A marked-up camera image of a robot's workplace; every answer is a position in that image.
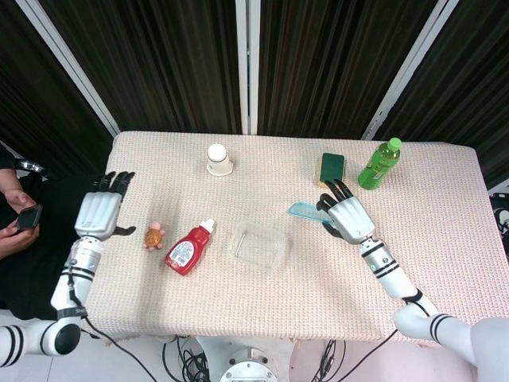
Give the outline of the black smartphone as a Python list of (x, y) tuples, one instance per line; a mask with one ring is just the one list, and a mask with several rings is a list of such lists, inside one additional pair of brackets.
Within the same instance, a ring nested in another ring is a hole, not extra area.
[(25, 231), (35, 228), (40, 221), (43, 206), (34, 205), (32, 207), (22, 209), (17, 218), (17, 229)]

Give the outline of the green tea plastic bottle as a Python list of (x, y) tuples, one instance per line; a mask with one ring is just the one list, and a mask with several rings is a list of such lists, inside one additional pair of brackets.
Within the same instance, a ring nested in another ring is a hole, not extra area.
[(401, 148), (402, 141), (399, 138), (391, 138), (381, 143), (359, 174), (359, 185), (367, 190), (377, 189), (385, 176), (398, 164)]

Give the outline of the pink waffle-weave tablecloth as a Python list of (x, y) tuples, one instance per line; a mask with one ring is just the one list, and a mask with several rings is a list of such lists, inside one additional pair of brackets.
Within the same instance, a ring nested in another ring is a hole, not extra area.
[[(233, 171), (207, 170), (208, 148), (226, 148)], [(113, 337), (236, 335), (377, 341), (394, 328), (401, 302), (390, 298), (356, 246), (320, 224), (292, 217), (296, 202), (317, 202), (323, 153), (345, 157), (344, 183), (375, 222), (414, 285), (442, 313), (474, 324), (509, 318), (509, 264), (474, 149), (406, 142), (399, 163), (373, 191), (357, 176), (372, 141), (129, 131), (112, 144), (107, 169), (135, 172), (114, 236), (87, 301), (92, 323)], [(216, 224), (185, 276), (165, 264), (171, 247), (202, 221)], [(233, 259), (227, 247), (241, 221), (287, 238), (273, 274)], [(165, 230), (149, 251), (150, 223)]]

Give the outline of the orange pink turtle toy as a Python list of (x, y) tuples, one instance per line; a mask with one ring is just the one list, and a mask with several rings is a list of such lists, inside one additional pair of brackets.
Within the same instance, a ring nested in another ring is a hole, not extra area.
[(159, 222), (150, 223), (144, 236), (144, 247), (149, 251), (162, 248), (165, 230)]

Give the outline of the clear plastic container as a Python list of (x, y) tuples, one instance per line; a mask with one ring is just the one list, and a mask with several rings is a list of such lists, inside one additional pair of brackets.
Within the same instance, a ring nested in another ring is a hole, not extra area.
[(273, 274), (284, 262), (286, 245), (286, 236), (275, 228), (241, 221), (233, 231), (227, 253), (241, 263)]

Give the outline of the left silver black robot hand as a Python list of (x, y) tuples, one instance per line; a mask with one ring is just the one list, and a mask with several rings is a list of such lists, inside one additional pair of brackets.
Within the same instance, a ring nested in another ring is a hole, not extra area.
[(97, 177), (81, 203), (75, 222), (79, 237), (93, 237), (105, 241), (111, 236), (129, 236), (135, 226), (117, 225), (120, 208), (135, 172), (112, 171)]

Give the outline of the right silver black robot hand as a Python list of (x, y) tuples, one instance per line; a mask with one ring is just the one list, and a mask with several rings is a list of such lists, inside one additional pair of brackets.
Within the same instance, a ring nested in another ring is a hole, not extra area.
[(331, 191), (322, 193), (316, 203), (317, 211), (325, 212), (331, 224), (324, 224), (333, 236), (349, 244), (361, 244), (375, 232), (375, 224), (352, 191), (340, 180), (326, 181)]

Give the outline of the white frame post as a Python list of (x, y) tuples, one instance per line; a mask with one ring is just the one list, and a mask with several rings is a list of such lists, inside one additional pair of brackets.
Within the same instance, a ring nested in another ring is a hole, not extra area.
[(112, 137), (119, 125), (39, 0), (14, 0)]
[(258, 134), (261, 0), (235, 0), (242, 133)]
[(372, 140), (375, 137), (459, 3), (460, 0), (436, 1), (435, 7), (363, 132), (362, 140)]

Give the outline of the black white patterned object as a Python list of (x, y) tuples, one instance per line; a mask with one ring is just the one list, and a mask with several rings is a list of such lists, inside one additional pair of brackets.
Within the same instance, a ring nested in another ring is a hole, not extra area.
[(493, 193), (490, 202), (504, 251), (509, 258), (509, 193)]

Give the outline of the red ketchup squeeze bottle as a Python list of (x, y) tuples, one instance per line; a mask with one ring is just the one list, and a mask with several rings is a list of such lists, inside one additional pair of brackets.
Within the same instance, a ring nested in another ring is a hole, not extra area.
[(187, 275), (203, 255), (215, 224), (213, 219), (207, 219), (193, 228), (171, 247), (165, 256), (165, 264), (179, 275)]

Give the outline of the silver metal chair part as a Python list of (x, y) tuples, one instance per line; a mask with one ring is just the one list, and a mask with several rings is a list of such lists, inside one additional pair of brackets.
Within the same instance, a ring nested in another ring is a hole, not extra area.
[(35, 161), (31, 161), (26, 158), (16, 158), (15, 168), (20, 171), (37, 173), (42, 177), (47, 177), (49, 175), (49, 172), (45, 167)]

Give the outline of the white paper cup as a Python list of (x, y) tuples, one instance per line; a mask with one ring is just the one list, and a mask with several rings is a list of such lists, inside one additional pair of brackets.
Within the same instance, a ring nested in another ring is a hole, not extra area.
[(215, 143), (208, 148), (208, 172), (217, 177), (227, 176), (233, 171), (233, 163), (227, 155), (226, 148)]

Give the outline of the person's right hand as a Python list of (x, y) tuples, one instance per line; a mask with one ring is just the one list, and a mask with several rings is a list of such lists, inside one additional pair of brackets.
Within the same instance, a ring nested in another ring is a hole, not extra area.
[(39, 227), (18, 231), (15, 226), (0, 230), (0, 260), (25, 250), (39, 236)]

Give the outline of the light blue container lid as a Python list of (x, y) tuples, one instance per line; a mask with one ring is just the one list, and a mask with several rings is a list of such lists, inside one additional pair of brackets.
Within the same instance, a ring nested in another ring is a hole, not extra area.
[(321, 210), (317, 210), (315, 205), (305, 202), (293, 203), (287, 212), (294, 217), (312, 220), (321, 224), (331, 224), (330, 216)]

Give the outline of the person in black clothes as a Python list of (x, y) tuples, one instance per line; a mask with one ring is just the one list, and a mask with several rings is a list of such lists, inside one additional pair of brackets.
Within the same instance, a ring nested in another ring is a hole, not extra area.
[(0, 260), (0, 309), (9, 310), (21, 320), (56, 318), (51, 297), (69, 251), (78, 240), (74, 225), (82, 200), (96, 178), (91, 175), (44, 181), (36, 173), (19, 177), (15, 157), (0, 144), (0, 230), (17, 228), (19, 215), (7, 204), (6, 190), (22, 189), (34, 205), (43, 206), (37, 240)]

